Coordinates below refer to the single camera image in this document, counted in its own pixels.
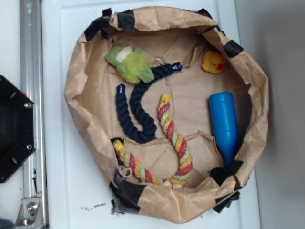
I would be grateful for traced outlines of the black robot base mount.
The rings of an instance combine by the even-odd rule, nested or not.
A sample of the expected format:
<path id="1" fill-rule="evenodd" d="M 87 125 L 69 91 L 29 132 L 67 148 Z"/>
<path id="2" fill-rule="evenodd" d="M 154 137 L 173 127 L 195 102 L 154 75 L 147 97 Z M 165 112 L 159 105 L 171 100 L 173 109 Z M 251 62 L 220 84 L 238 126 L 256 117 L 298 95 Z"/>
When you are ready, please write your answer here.
<path id="1" fill-rule="evenodd" d="M 0 182 L 7 182 L 35 150 L 34 103 L 0 77 Z"/>

